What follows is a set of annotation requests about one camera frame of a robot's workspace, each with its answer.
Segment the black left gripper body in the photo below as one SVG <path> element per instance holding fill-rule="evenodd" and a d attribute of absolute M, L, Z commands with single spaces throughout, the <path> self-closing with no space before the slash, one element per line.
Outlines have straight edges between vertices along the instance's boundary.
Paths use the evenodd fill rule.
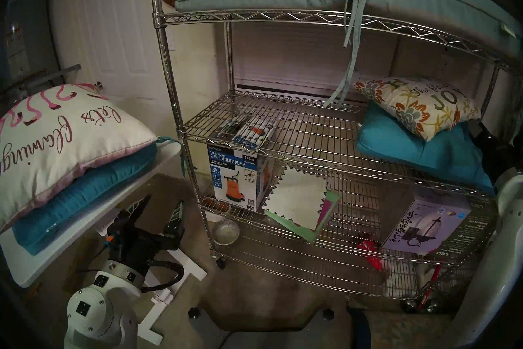
<path fill-rule="evenodd" d="M 175 262 L 155 260 L 160 251 L 179 249 L 181 239 L 182 233 L 152 234 L 135 224 L 123 224 L 118 215 L 107 228 L 108 259 L 132 270 L 149 270 L 150 267 L 181 270 L 182 266 Z"/>

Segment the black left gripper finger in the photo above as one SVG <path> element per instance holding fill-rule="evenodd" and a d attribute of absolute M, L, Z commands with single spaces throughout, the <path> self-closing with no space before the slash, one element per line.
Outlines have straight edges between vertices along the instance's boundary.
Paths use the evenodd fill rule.
<path fill-rule="evenodd" d="M 180 200 L 163 228 L 164 233 L 184 233 L 184 201 Z"/>
<path fill-rule="evenodd" d="M 120 220 L 123 224 L 135 224 L 138 218 L 141 216 L 145 208 L 147 207 L 151 199 L 151 194 L 147 194 L 139 201 L 133 203 L 127 209 L 120 211 Z"/>

